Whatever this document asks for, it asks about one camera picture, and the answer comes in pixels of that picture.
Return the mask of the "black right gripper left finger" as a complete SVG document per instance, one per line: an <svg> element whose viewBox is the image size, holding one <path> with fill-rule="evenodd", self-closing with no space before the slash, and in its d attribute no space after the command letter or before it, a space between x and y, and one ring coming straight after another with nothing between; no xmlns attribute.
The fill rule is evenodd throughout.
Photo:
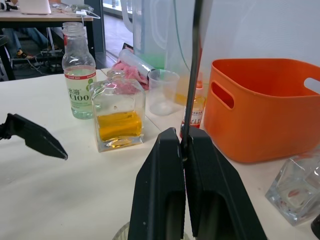
<svg viewBox="0 0 320 240"><path fill-rule="evenodd" d="M181 240L185 223L185 178L174 127L161 132L137 173L130 240Z"/></svg>

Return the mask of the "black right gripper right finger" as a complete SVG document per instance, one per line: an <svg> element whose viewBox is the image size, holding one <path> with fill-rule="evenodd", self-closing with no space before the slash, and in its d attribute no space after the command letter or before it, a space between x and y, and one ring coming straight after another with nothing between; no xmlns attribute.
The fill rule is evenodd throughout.
<svg viewBox="0 0 320 240"><path fill-rule="evenodd" d="M185 183L192 235L197 240L265 240L237 170L204 130L190 128L187 140Z"/></svg>

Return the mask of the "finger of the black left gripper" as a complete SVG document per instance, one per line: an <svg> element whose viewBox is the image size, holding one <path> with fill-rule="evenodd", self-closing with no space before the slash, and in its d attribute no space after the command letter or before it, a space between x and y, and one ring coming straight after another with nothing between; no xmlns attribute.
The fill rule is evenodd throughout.
<svg viewBox="0 0 320 240"><path fill-rule="evenodd" d="M8 113L4 122L4 138L24 139L25 145L43 155L67 160L68 154L60 142L44 127L18 115Z"/></svg>

